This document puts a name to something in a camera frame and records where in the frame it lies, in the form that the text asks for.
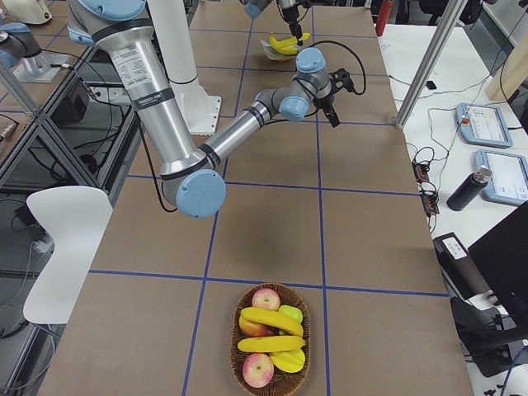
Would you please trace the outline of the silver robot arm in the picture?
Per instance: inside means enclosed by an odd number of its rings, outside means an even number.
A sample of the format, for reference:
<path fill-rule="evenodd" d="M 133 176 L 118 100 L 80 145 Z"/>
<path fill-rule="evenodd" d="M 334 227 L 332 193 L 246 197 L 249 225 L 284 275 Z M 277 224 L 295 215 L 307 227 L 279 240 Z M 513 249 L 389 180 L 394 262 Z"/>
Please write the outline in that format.
<path fill-rule="evenodd" d="M 259 17 L 262 12 L 272 3 L 278 7 L 279 14 L 282 20 L 290 28 L 292 36 L 295 38 L 295 44 L 302 45 L 304 43 L 303 31 L 300 25 L 299 8 L 309 8 L 305 1 L 298 0 L 247 0 L 241 1 L 244 5 L 244 10 L 248 16 L 253 20 Z"/>
<path fill-rule="evenodd" d="M 301 121 L 312 105 L 332 126 L 335 88 L 323 53 L 307 48 L 296 57 L 289 86 L 259 92 L 228 126 L 196 146 L 188 127 L 210 116 L 215 99 L 196 81 L 188 21 L 181 1 L 70 1 L 72 40 L 104 50 L 132 107 L 158 151 L 163 195 L 180 213 L 205 218 L 224 203 L 217 167 L 274 116 Z"/>

